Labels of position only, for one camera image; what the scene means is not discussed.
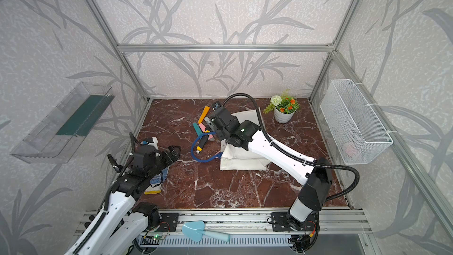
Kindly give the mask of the orange art knife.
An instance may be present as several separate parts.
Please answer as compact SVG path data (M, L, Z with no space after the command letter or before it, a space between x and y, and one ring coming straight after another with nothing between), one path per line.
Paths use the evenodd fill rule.
M200 117L198 119L198 124L201 124L203 122L203 120L205 119L205 117L207 116L209 111L210 111L210 107L209 106L205 106L203 108L202 114L200 115Z

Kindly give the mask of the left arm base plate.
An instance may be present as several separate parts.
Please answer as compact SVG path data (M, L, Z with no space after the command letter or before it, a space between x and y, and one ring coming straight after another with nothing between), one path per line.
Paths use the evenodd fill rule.
M148 226L145 229L150 232L164 232L164 233L174 233L178 225L179 213L177 212L164 212L154 213L148 217Z

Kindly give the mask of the black yellow art knife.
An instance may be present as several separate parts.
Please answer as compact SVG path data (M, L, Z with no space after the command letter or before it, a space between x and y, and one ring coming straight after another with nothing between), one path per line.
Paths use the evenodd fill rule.
M209 139L209 135L205 135L199 140L198 145L197 145L197 153L200 153L203 150L208 139Z

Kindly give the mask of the white power adapter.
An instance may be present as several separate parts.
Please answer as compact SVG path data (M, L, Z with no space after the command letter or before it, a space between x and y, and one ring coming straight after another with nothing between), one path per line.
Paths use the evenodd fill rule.
M145 138L140 143L142 146L153 146L155 149L159 149L158 147L158 139L156 137L152 138Z

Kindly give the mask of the blue dotted work glove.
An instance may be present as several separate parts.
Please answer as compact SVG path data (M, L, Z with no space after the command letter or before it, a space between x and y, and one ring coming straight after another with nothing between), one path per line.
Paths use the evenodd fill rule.
M145 195L156 195L162 191L162 184L166 181L169 168L165 168L158 175L154 176L145 190Z

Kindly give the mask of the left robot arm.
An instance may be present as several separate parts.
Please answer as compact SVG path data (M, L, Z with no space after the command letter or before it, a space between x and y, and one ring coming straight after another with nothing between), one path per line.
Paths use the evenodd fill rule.
M181 147L160 151L140 146L129 157L119 178L105 195L102 207L68 255L122 255L146 230L161 225L156 205L137 203L150 180L180 159Z

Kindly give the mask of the clear plastic wall bin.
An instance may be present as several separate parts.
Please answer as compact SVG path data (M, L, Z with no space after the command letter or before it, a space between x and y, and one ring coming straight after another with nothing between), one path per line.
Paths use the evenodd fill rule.
M111 86L80 82L12 151L28 164L65 164L115 98Z

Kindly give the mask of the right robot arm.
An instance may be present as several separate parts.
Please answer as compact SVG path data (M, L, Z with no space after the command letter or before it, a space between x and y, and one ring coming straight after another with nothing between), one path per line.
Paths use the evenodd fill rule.
M257 114L257 123L250 120L240 122L225 108L226 103L237 96L243 96L252 102ZM314 222L315 215L322 210L325 202L342 197L357 187L360 180L357 169L346 165L332 165L324 158L308 157L272 138L264 128L257 102L249 94L233 94L223 103L216 101L212 108L214 111L209 115L209 119L219 140L271 161L302 185L298 197L286 215L287 225L292 230L302 230L305 222ZM333 170L350 171L355 177L346 189L329 196Z

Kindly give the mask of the potted artificial flower plant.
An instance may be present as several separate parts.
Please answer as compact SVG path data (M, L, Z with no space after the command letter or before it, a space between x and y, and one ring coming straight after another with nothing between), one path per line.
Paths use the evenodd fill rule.
M269 105L263 110L263 113L268 114L272 112L278 123L288 123L300 109L299 102L289 91L289 89L285 89L282 94L272 96Z

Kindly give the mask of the light blue trowel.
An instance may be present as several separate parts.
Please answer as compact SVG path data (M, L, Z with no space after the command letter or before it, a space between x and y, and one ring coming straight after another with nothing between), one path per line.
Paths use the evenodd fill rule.
M190 221L184 223L182 226L183 234L194 242L200 242L204 236L220 240L222 242L229 242L230 235L216 231L209 231L205 229L203 221Z

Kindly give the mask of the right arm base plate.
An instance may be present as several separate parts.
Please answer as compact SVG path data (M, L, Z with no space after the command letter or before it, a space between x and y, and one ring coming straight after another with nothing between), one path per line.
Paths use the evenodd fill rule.
M273 231L302 231L304 233L317 233L319 227L319 214L310 213L304 221L298 221L289 212L273 212L267 219Z

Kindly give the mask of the white Doraemon tote pouch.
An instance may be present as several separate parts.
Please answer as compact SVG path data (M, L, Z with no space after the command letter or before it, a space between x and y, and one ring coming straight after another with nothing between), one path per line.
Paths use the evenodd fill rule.
M233 145L221 142L221 152L219 168L221 171L266 171L270 161L256 153L237 148Z

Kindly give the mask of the teal art knife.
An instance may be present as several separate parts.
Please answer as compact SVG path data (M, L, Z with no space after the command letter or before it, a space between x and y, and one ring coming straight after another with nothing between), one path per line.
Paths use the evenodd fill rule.
M199 125L196 122L194 122L192 125L198 136L203 133L202 129L199 127Z

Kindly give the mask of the grey art knife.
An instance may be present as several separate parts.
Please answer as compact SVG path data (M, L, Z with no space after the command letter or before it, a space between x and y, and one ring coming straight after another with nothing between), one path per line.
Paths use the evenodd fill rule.
M209 128L211 129L211 131L214 131L215 130L215 126L213 125L211 119L209 117L205 117L204 121L206 122L206 124L209 126Z

